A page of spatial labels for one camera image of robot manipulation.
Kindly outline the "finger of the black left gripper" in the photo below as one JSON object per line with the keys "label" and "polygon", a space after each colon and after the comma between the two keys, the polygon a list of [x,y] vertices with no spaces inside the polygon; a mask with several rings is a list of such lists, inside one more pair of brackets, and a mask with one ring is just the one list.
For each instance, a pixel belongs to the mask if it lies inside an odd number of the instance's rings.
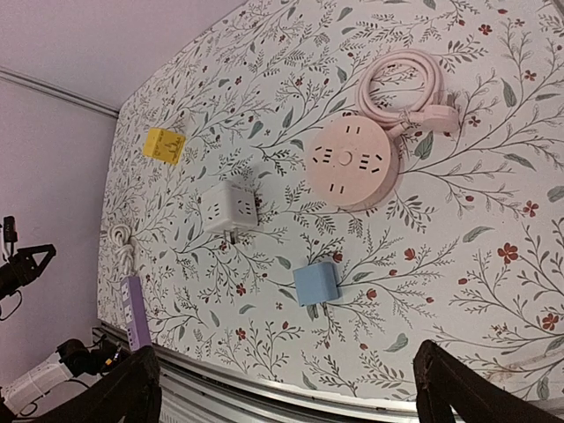
{"label": "finger of the black left gripper", "polygon": [[33,283],[47,268],[56,255],[53,244],[18,249],[9,259],[11,289],[18,289]]}

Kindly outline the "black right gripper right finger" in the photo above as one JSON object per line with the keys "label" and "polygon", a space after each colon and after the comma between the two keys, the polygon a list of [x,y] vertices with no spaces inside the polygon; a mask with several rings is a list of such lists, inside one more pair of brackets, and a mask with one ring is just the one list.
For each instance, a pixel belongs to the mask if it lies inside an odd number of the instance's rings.
{"label": "black right gripper right finger", "polygon": [[534,404],[515,397],[473,372],[454,356],[426,340],[414,361],[421,422],[560,422]]}

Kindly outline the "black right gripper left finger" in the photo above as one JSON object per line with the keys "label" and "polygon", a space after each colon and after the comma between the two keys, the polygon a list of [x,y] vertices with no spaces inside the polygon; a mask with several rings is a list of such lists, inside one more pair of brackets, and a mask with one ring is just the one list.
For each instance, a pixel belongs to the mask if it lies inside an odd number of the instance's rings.
{"label": "black right gripper left finger", "polygon": [[90,389],[36,419],[37,422],[158,422],[162,404],[160,365],[144,346]]}

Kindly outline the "purple power strip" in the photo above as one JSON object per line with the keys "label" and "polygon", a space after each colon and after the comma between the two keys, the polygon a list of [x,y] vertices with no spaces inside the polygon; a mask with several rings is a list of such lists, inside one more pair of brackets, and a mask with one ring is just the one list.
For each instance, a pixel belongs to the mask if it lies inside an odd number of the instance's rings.
{"label": "purple power strip", "polygon": [[135,352],[142,347],[151,346],[145,302],[138,276],[127,276],[122,280],[121,296],[130,350]]}

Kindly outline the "blue cube plug adapter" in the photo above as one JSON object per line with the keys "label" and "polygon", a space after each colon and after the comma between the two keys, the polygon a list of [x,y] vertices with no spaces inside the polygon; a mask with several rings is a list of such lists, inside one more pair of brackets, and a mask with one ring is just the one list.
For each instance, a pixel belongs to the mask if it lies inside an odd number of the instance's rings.
{"label": "blue cube plug adapter", "polygon": [[319,317],[317,306],[326,313],[326,303],[340,298],[335,266],[330,262],[313,263],[293,271],[297,301],[311,320]]}

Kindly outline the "white cube socket adapter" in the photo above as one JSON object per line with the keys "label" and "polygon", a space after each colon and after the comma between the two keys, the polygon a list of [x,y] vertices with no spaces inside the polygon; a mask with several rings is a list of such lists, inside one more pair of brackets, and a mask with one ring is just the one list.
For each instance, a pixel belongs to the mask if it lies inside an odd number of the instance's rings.
{"label": "white cube socket adapter", "polygon": [[231,244],[240,234],[258,227],[254,193],[234,182],[221,181],[202,195],[203,229],[223,235]]}

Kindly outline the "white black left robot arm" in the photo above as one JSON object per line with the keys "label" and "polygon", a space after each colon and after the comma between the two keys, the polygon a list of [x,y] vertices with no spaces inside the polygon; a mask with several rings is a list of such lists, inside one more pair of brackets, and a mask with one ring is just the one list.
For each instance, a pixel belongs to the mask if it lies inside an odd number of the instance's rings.
{"label": "white black left robot arm", "polygon": [[8,320],[21,306],[21,290],[31,285],[46,270],[56,256],[53,244],[15,249],[19,235],[14,216],[4,216],[1,224],[1,301],[17,295],[18,303],[1,321]]}

